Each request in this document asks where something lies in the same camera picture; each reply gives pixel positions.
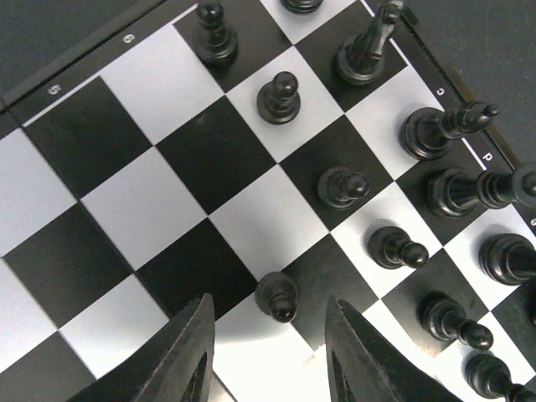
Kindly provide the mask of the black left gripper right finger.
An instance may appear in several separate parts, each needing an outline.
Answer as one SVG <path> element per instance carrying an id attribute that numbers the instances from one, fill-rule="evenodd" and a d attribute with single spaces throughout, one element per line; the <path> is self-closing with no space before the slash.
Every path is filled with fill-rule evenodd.
<path id="1" fill-rule="evenodd" d="M 459 400 L 345 300 L 328 298 L 324 333 L 332 401 Z"/>

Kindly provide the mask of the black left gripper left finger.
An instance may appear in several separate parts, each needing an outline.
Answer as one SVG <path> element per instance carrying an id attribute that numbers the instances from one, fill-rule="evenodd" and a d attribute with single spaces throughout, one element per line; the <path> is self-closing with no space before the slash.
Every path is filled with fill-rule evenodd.
<path id="1" fill-rule="evenodd" d="M 213 378 L 214 303 L 196 298 L 125 362 L 72 401 L 207 401 Z"/>

